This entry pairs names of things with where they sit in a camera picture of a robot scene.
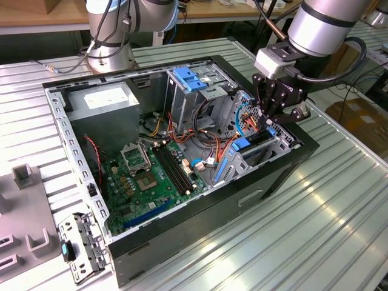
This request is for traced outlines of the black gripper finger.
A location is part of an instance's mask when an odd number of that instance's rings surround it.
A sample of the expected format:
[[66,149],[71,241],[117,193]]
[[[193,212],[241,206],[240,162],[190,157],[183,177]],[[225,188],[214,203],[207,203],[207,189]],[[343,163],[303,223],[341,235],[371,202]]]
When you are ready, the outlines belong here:
[[285,111],[276,112],[271,120],[275,124],[289,124],[293,122],[300,122],[311,117],[311,112],[305,104],[299,104],[292,108],[289,113]]
[[273,90],[271,87],[267,87],[266,78],[259,73],[252,76],[252,81],[255,89],[255,104],[260,112],[260,121],[272,122],[270,107],[273,103]]

